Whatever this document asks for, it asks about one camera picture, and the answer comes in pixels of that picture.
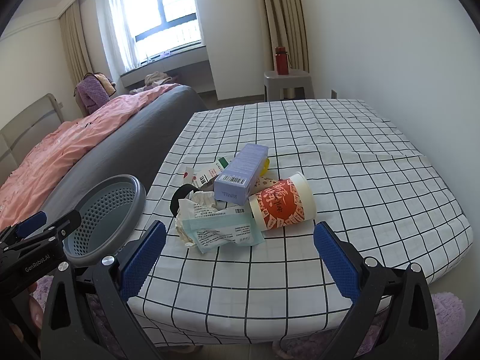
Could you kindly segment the left hand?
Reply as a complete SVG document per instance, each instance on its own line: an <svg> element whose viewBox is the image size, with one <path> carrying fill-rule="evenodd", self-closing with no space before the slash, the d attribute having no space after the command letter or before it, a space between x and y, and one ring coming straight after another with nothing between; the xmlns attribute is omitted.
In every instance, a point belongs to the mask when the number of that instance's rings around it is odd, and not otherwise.
<svg viewBox="0 0 480 360"><path fill-rule="evenodd" d="M27 343L32 346L34 340L40 350L44 312L39 302L33 296L37 288L38 283L35 282L14 298L13 303L19 312L17 320L20 322L20 326L11 322L10 328L20 342L24 342L25 338L28 338Z"/></svg>

